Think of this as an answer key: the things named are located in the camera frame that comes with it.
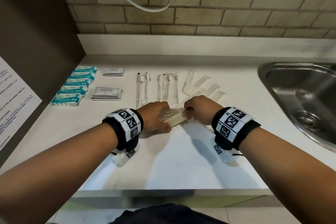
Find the sink rim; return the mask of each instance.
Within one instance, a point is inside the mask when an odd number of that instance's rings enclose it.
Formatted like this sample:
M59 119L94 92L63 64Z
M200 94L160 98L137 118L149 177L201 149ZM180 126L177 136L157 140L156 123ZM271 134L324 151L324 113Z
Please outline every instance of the sink rim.
M334 144L333 146L329 145L329 142L325 141L324 139L318 137L315 135L315 137L313 137L311 134L309 134L308 132L305 131L304 127L302 126L302 124L299 123L299 121L297 121L285 108L285 105L283 104L282 101L280 101L279 97L277 96L277 94L274 92L274 90L272 89L272 87L269 85L269 83L267 82L266 79L266 75L267 73L271 72L272 70L277 69L277 66L292 66L292 67L298 67L298 66L313 66L313 67L318 67L324 70L327 70L328 73L333 74L334 76L336 76L336 72L332 69L330 69L329 67L333 65L333 64L329 64L329 63L323 63L323 64L319 64L319 63L279 63L279 62L268 62L268 63L264 63L262 65L259 66L258 68L258 77L261 80L261 82L263 83L263 85L266 87L266 89L268 90L268 92L271 94L271 96L274 98L274 100L276 101L276 103L279 105L279 107L282 109L282 111L284 112L284 114L287 116L287 118L292 122L292 124L299 129L302 133L304 133L309 139L313 140L314 142L316 142L317 144L319 144L320 146L336 153L336 144Z

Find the person's right arm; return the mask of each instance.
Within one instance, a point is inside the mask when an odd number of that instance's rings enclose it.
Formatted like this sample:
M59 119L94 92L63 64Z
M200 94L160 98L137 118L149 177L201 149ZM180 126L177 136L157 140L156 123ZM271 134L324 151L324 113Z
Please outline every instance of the person's right arm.
M185 103L186 115L210 125L223 107L206 98ZM279 201L301 223L336 222L336 171L262 128L255 128L239 150Z

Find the wristband with fiducial markers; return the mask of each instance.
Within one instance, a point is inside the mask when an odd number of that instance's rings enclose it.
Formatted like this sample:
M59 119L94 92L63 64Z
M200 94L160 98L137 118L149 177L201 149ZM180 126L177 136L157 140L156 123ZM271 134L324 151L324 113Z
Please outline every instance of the wristband with fiducial markers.
M119 109L107 114L103 123L109 124L118 137L117 150L131 152L139 142L139 134L144 128L141 115L134 109Z
M226 107L216 113L211 126L215 131L215 143L223 150L239 150L247 135L261 125L252 116L236 107Z

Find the hand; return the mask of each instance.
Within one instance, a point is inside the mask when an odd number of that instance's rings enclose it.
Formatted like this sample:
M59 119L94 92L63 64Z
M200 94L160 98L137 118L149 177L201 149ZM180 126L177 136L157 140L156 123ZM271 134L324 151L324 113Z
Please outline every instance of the hand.
M159 121L162 110L166 108L170 108L167 102L154 102L137 109L143 119L143 130L147 132L159 130L164 133L169 133L171 126Z
M220 104L203 95L189 99L184 103L184 107L187 108L184 114L188 119L194 118L204 125L211 125L215 114L223 109Z

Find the teal and white package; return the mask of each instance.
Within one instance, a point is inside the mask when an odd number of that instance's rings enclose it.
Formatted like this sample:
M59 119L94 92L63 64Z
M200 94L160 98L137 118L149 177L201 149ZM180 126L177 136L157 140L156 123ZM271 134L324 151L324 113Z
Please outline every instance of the teal and white package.
M94 74L96 74L98 71L98 68L96 67L90 67L90 66L78 66L74 69L74 72L92 72Z
M78 106L79 102L82 100L82 94L57 94L51 104L57 106Z
M85 96L88 88L87 86L62 86L62 88L57 92L57 94L73 94L79 93Z
M63 86L86 86L88 87L91 84L91 80L88 78L81 78L81 79L67 79Z
M68 79L82 79L82 78L88 78L93 82L96 78L96 74L92 72L73 72Z

